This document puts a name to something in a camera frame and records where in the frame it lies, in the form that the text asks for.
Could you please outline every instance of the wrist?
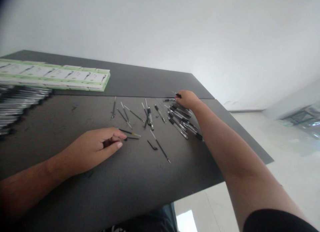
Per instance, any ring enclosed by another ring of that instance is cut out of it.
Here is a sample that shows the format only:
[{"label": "wrist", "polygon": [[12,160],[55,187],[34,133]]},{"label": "wrist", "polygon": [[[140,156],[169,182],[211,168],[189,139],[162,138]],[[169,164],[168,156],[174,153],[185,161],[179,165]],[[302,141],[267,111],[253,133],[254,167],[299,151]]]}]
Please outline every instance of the wrist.
[{"label": "wrist", "polygon": [[192,104],[192,106],[190,106],[189,109],[194,111],[196,108],[200,107],[202,104],[203,104],[203,102],[201,100],[197,100]]},{"label": "wrist", "polygon": [[44,162],[46,171],[55,181],[63,182],[73,176],[68,166],[65,165],[61,153],[51,157]]}]

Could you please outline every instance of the finger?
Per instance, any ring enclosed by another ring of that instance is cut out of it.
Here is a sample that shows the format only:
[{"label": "finger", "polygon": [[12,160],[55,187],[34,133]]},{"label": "finger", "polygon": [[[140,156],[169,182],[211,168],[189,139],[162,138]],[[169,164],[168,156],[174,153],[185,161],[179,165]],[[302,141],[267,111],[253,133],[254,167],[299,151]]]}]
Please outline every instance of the finger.
[{"label": "finger", "polygon": [[117,142],[117,141],[121,141],[121,139],[120,139],[119,137],[115,137],[115,136],[112,136],[109,140],[110,140],[112,143]]},{"label": "finger", "polygon": [[112,136],[118,137],[120,139],[125,139],[127,137],[123,132],[114,127],[99,129],[97,130],[97,135],[102,140],[110,139]]},{"label": "finger", "polygon": [[102,162],[107,158],[109,158],[111,155],[113,155],[118,149],[122,147],[122,145],[123,145],[122,142],[117,141],[111,144],[110,146],[97,151],[96,155],[99,158],[99,160]]}]

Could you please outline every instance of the pile of pens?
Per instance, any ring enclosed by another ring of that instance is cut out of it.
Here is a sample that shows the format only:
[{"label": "pile of pens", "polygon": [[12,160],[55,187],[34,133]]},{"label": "pile of pens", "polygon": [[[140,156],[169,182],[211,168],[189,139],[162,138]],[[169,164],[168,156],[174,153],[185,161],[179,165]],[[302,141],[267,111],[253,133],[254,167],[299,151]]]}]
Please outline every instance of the pile of pens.
[{"label": "pile of pens", "polygon": [[11,126],[21,119],[26,110],[40,104],[52,89],[0,85],[0,138],[13,132]]},{"label": "pile of pens", "polygon": [[[195,137],[201,141],[204,141],[203,140],[203,136],[201,134],[199,134],[197,132],[198,128],[193,125],[192,123],[190,123],[190,118],[191,116],[193,115],[191,113],[191,111],[187,108],[185,108],[183,105],[181,105],[179,102],[176,101],[175,98],[171,98],[171,99],[164,99],[163,102],[169,102],[169,101],[172,101],[172,102],[175,102],[177,105],[170,105],[170,106],[167,106],[167,105],[164,105],[165,107],[168,108],[168,120],[169,122],[180,132],[180,134],[185,138],[185,139],[188,139],[188,133],[187,132],[190,132],[192,134],[195,135]],[[153,133],[153,131],[155,130],[155,126],[153,124],[153,120],[152,120],[152,114],[151,114],[151,109],[150,107],[148,106],[148,103],[147,103],[147,99],[145,98],[145,105],[143,102],[141,102],[142,104],[142,107],[143,107],[143,110],[146,114],[146,120],[144,121],[143,119],[141,119],[138,115],[136,115],[132,110],[130,110],[126,105],[124,105],[122,102],[121,103],[121,106],[122,106],[122,109],[123,109],[123,112],[124,114],[122,114],[122,112],[116,107],[116,97],[114,98],[114,102],[113,102],[113,110],[112,110],[112,117],[111,118],[114,118],[115,117],[115,112],[114,112],[114,109],[116,108],[119,112],[119,114],[121,115],[121,117],[124,119],[124,121],[127,123],[127,125],[132,129],[132,126],[131,126],[131,122],[129,120],[129,117],[128,117],[128,114],[127,114],[127,111],[131,112],[135,117],[137,117],[139,120],[141,120],[144,124],[144,128],[147,127],[147,125],[150,126],[150,132],[153,136],[153,138],[155,139],[155,141],[157,142],[160,150],[162,151],[163,155],[165,156],[165,158],[167,159],[167,161],[169,163],[170,160],[168,158],[168,156],[166,155],[166,153],[164,152],[163,148],[161,147],[159,141],[157,140],[155,134]],[[162,121],[166,124],[166,119],[164,118],[164,116],[162,115],[161,111],[159,110],[159,107],[154,104],[154,108],[156,109],[156,111],[158,112],[158,114],[161,116],[161,119]],[[128,134],[132,134],[132,135],[135,135],[137,136],[138,138],[136,137],[127,137],[127,138],[130,138],[130,139],[139,139],[141,138],[141,135],[138,135],[138,134],[135,134],[135,133],[132,133],[130,131],[126,131],[126,130],[123,130],[123,129],[119,129],[125,133],[128,133]],[[153,150],[158,150],[157,147],[153,146],[150,141],[147,140],[147,142],[150,144],[150,146],[152,147]]]},{"label": "pile of pens", "polygon": [[191,132],[195,135],[195,137],[201,141],[204,141],[203,136],[197,132],[197,127],[194,126],[192,123],[189,122],[189,119],[192,116],[192,113],[189,109],[185,108],[183,105],[178,103],[175,99],[169,99],[164,101],[175,101],[180,107],[178,108],[175,105],[171,105],[170,107],[165,105],[168,108],[168,120],[170,123],[180,132],[180,134],[185,138],[188,139],[187,131]]}]

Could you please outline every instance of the baseboard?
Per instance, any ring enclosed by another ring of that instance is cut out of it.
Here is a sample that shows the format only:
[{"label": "baseboard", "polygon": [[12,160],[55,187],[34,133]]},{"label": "baseboard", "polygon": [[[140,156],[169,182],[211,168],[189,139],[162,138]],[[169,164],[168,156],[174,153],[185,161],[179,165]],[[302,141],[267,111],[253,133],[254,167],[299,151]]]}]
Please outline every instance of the baseboard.
[{"label": "baseboard", "polygon": [[262,112],[264,110],[228,110],[229,113],[235,114],[235,113],[256,113],[256,112]]}]

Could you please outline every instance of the pen cap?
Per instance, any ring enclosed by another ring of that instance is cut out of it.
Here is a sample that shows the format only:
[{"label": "pen cap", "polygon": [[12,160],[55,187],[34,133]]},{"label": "pen cap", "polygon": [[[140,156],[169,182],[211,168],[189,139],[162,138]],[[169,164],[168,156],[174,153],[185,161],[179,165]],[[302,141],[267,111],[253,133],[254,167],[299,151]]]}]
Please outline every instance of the pen cap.
[{"label": "pen cap", "polygon": [[168,118],[171,124],[174,124],[174,121],[171,118]]},{"label": "pen cap", "polygon": [[197,134],[196,134],[196,137],[199,139],[199,140],[202,140],[202,135],[201,134],[199,134],[198,132],[197,132]]}]

